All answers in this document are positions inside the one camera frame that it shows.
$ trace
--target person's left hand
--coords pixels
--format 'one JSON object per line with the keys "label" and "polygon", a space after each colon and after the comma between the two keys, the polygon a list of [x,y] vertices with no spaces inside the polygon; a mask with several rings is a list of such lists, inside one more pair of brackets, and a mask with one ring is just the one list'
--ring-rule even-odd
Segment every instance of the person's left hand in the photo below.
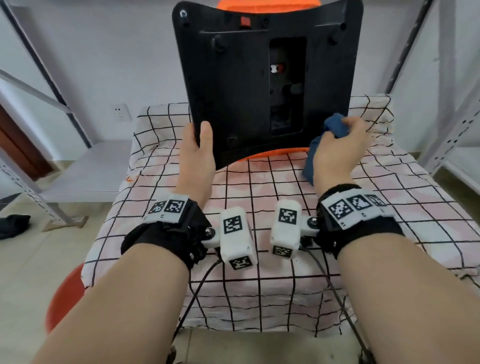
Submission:
{"label": "person's left hand", "polygon": [[212,195],[212,182],[215,176],[215,160],[213,158],[213,132],[208,121],[200,126],[200,147],[195,140],[193,124],[183,128],[180,145],[180,175],[176,194],[187,194],[203,209]]}

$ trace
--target shelf board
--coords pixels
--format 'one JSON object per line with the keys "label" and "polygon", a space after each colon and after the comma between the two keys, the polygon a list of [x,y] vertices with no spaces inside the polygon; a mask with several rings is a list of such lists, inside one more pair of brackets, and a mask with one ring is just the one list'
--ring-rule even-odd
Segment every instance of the shelf board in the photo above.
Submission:
{"label": "shelf board", "polygon": [[458,147],[444,164],[463,183],[480,194],[480,147]]}
{"label": "shelf board", "polygon": [[127,174],[131,145],[131,140],[95,144],[41,196],[47,202],[113,202]]}

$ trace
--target rectangular opening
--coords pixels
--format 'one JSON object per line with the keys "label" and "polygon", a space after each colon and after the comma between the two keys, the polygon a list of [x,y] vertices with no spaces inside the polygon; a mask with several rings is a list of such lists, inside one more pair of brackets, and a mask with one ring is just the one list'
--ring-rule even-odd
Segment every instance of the rectangular opening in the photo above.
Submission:
{"label": "rectangular opening", "polygon": [[305,37],[270,41],[270,126],[273,135],[302,130],[306,48]]}

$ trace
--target hand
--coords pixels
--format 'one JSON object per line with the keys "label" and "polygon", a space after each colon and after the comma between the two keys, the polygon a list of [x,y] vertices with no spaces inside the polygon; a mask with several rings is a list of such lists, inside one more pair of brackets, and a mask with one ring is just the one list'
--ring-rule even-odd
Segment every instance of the hand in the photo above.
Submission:
{"label": "hand", "polygon": [[213,158],[213,132],[208,121],[200,126],[200,147],[195,140],[193,124],[183,128],[180,145],[180,175],[176,194],[187,194],[191,200],[198,203],[201,209],[205,207],[212,195],[212,182],[215,176],[215,160]]}
{"label": "hand", "polygon": [[350,127],[350,133],[335,139],[332,132],[325,132],[313,157],[313,185],[319,196],[338,184],[354,183],[350,174],[370,145],[364,120],[348,116],[342,122]]}

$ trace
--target black plastic panel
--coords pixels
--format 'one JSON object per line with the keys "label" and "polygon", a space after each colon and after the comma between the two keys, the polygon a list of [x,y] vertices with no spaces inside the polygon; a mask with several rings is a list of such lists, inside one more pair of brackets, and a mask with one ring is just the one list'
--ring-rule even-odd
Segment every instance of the black plastic panel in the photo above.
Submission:
{"label": "black plastic panel", "polygon": [[327,117],[348,113],[362,15],[361,0],[277,14],[175,6],[193,123],[197,137],[212,124],[217,169],[308,146]]}

